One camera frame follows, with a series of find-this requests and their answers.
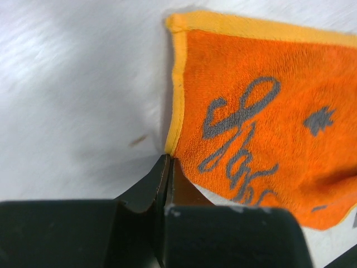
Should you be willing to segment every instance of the dark stain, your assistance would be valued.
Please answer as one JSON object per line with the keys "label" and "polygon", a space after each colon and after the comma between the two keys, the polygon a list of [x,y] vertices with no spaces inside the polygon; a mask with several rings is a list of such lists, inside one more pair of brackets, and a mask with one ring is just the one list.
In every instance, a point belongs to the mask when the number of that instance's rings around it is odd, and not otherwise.
{"label": "dark stain", "polygon": [[327,205],[320,205],[318,207],[314,207],[311,212],[315,212],[317,210],[325,209],[327,208]]}
{"label": "dark stain", "polygon": [[136,140],[133,140],[131,143],[129,143],[129,147],[135,147],[137,146],[140,142],[144,141],[147,138],[147,135],[143,135],[140,138],[137,138]]}

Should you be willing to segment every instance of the white fabric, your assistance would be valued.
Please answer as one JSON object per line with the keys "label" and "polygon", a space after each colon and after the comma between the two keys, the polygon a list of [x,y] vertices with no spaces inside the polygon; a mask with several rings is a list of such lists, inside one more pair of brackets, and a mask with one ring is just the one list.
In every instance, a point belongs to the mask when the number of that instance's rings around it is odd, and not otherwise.
{"label": "white fabric", "polygon": [[[2,0],[0,200],[114,198],[139,180],[170,124],[163,19],[198,8],[357,33],[355,0]],[[343,224],[305,230],[316,267],[357,243]]]}

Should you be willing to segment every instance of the black object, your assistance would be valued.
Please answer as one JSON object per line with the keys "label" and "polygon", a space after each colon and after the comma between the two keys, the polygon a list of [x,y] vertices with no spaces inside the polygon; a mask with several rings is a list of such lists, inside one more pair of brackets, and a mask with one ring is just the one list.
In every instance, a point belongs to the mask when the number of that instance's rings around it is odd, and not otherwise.
{"label": "black object", "polygon": [[312,264],[290,213],[214,206],[185,178],[179,161],[163,155],[148,175],[114,200],[1,203],[0,267],[312,268]]}

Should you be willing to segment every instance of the towel hem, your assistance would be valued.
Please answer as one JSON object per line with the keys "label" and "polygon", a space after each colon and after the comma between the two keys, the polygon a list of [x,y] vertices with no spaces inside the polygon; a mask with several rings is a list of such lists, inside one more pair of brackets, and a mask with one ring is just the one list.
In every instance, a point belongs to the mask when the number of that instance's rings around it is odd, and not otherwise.
{"label": "towel hem", "polygon": [[173,101],[172,118],[165,144],[165,152],[173,156],[179,137],[185,113],[184,72],[187,59],[186,20],[184,16],[173,15],[166,20],[166,27],[172,33],[175,48],[175,63],[172,71]]}

